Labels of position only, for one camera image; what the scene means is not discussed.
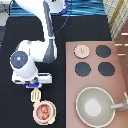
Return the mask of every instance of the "black circle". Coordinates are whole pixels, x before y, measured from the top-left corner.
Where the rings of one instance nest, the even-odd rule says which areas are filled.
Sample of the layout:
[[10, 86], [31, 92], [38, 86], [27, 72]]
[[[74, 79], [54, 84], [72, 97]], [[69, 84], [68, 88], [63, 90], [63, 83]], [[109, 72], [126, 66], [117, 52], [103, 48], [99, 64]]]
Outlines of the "black circle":
[[103, 76], [112, 76], [115, 72], [114, 66], [109, 62], [102, 62], [98, 66], [100, 74]]
[[91, 71], [91, 68], [89, 64], [86, 62], [79, 62], [75, 66], [75, 72], [79, 76], [82, 76], [82, 77], [87, 76], [89, 75], [90, 71]]
[[99, 45], [96, 47], [96, 54], [102, 58], [106, 58], [111, 55], [111, 49], [106, 45]]

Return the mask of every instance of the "black surface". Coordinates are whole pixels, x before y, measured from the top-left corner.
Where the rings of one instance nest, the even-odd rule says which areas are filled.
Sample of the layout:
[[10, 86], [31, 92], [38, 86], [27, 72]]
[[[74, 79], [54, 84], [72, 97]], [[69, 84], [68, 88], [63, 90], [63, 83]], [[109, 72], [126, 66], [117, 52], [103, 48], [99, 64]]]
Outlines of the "black surface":
[[111, 55], [111, 49], [106, 45], [99, 45], [96, 47], [96, 54], [102, 58], [106, 58]]
[[88, 76], [91, 71], [91, 68], [86, 62], [79, 62], [75, 65], [75, 72], [79, 76]]
[[98, 66], [100, 74], [103, 76], [112, 76], [115, 73], [114, 66], [109, 62], [102, 62]]
[[[54, 31], [57, 31], [66, 17], [56, 16], [52, 19]], [[36, 17], [7, 20], [0, 51], [0, 128], [66, 128], [65, 43], [73, 40], [111, 40], [107, 16], [71, 17], [55, 38], [58, 48], [57, 60], [52, 64], [36, 63], [36, 66], [40, 73], [51, 73], [53, 76], [53, 83], [43, 85], [41, 91], [42, 100], [47, 99], [56, 105], [57, 117], [53, 125], [39, 126], [32, 117], [31, 89], [19, 87], [11, 81], [12, 69], [9, 60], [22, 40], [44, 40], [41, 22]]]

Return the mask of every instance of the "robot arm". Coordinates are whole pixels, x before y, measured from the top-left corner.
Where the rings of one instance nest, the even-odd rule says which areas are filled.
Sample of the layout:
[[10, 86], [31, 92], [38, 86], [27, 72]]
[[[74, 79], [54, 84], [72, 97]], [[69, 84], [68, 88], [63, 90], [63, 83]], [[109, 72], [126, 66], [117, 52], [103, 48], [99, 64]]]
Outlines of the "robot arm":
[[52, 83], [49, 73], [38, 73], [34, 62], [52, 63], [57, 58], [50, 9], [45, 0], [16, 0], [23, 9], [35, 14], [42, 23], [45, 41], [23, 40], [10, 57], [12, 81], [27, 88]]
[[57, 48], [48, 3], [45, 0], [16, 0], [16, 2], [40, 19], [45, 39], [43, 43], [24, 40], [17, 46], [16, 51], [26, 52], [34, 62], [53, 62], [57, 58]]

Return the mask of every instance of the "cable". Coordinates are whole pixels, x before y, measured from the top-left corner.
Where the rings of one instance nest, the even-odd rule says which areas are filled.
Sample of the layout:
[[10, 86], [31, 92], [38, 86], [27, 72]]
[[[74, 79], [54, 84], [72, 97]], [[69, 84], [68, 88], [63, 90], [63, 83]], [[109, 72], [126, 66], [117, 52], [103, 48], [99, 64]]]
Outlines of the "cable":
[[12, 1], [10, 2], [10, 4], [9, 4], [9, 16], [10, 16], [10, 12], [11, 12], [11, 4], [12, 4], [12, 2], [14, 2], [14, 0], [12, 0]]
[[54, 34], [57, 34], [57, 33], [65, 26], [65, 24], [67, 23], [68, 18], [70, 17], [70, 15], [71, 15], [71, 13], [72, 13], [72, 1], [73, 1], [73, 0], [71, 0], [71, 4], [70, 4], [70, 14], [69, 14], [69, 16], [66, 18], [64, 24], [63, 24]]

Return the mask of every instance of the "white bowl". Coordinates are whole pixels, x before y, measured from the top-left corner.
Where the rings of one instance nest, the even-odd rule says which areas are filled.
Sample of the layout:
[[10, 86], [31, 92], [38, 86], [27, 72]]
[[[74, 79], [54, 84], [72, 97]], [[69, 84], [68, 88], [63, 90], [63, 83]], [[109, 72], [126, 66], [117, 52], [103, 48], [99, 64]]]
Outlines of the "white bowl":
[[99, 87], [83, 89], [76, 99], [76, 111], [80, 119], [91, 127], [105, 127], [109, 125], [114, 116], [115, 109], [112, 97]]

